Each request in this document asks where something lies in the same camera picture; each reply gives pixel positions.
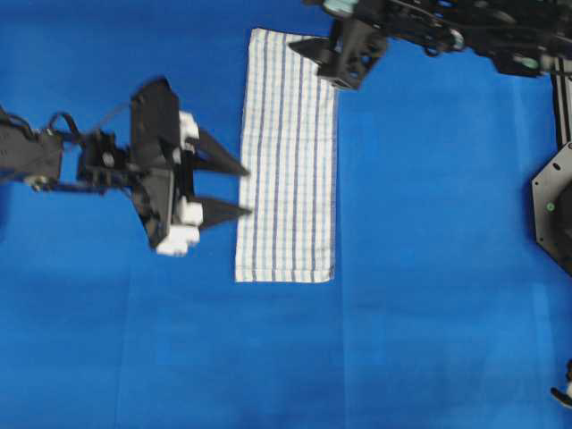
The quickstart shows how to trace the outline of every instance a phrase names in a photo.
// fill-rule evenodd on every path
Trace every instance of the towel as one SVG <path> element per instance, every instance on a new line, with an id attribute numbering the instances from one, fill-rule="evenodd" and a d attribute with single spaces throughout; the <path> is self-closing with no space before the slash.
<path id="1" fill-rule="evenodd" d="M 237 282 L 327 282 L 335 266 L 337 94 L 288 48 L 252 32 L 242 124 Z"/>

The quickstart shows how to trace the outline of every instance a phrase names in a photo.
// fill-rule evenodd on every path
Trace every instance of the screw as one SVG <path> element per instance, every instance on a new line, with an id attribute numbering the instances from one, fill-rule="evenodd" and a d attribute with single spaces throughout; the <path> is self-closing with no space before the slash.
<path id="1" fill-rule="evenodd" d="M 115 165 L 114 156 L 109 152 L 104 152 L 102 159 L 106 167 L 112 168 Z"/>

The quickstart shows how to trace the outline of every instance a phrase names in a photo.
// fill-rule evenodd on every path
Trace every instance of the cable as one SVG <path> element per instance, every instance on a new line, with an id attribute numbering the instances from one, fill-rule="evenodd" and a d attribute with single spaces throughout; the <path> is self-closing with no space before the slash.
<path id="1" fill-rule="evenodd" d="M 97 122 L 93 127 L 91 127 L 91 130 L 88 131 L 88 134 L 93 134 L 94 132 L 98 132 L 99 130 L 101 130 L 101 127 L 103 127 L 106 123 L 110 122 L 115 116 L 117 116 L 123 110 L 127 109 L 130 106 L 131 102 L 117 105 L 111 112 L 105 114 L 105 116 L 99 122 Z"/>
<path id="2" fill-rule="evenodd" d="M 70 134 L 72 136 L 72 139 L 68 139 L 68 140 L 70 142 L 73 142 L 73 143 L 80 143 L 81 139 L 82 139 L 80 130 L 78 130 L 78 126 L 75 124 L 75 121 L 73 120 L 72 116 L 66 112 L 56 112 L 55 114 L 53 114 L 47 123 L 46 129 L 53 131 L 53 132 L 58 132 L 60 134 L 63 134 L 65 137 L 68 137 L 64 133 L 61 133 L 59 130 L 56 130 L 54 128 L 55 123 L 60 118 L 65 120 L 65 122 L 67 123 L 68 128 L 70 130 Z"/>

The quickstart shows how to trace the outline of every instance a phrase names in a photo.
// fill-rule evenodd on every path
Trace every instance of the blue tablecloth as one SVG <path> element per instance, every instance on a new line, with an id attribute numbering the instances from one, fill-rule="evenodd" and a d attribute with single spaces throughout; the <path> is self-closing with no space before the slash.
<path id="1" fill-rule="evenodd" d="M 85 130 L 164 74 L 238 154 L 250 30 L 329 24 L 297 0 L 4 2 L 0 104 Z M 108 129 L 128 142 L 129 116 Z M 234 283 L 234 224 L 168 259 L 121 194 L 1 189 L 0 426 L 569 427 L 549 388 L 572 284 L 534 244 L 528 191 L 556 150 L 550 80 L 392 43 L 341 95 L 339 147 L 324 285 Z"/>

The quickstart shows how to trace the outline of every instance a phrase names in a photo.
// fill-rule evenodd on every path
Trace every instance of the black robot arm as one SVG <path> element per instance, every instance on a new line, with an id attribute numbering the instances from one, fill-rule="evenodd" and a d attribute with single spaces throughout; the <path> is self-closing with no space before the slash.
<path id="1" fill-rule="evenodd" d="M 466 47 L 500 73 L 560 73 L 572 58 L 572 9 L 539 0 L 304 0 L 335 19 L 329 38 L 292 43 L 339 88 L 358 89 L 385 54 L 388 38 L 420 45 L 435 57 Z"/>
<path id="2" fill-rule="evenodd" d="M 249 210 L 195 194 L 197 170 L 246 176 L 248 171 L 191 114 L 166 79 L 153 80 L 130 101 L 131 143 L 115 145 L 113 133 L 81 134 L 70 115 L 56 114 L 33 131 L 22 118 L 0 111 L 0 183 L 20 181 L 35 191 L 105 194 L 120 189 L 130 197 L 157 253 L 181 256 L 200 232 Z M 63 118 L 69 131 L 54 129 Z M 81 147 L 77 182 L 60 181 L 66 145 Z"/>

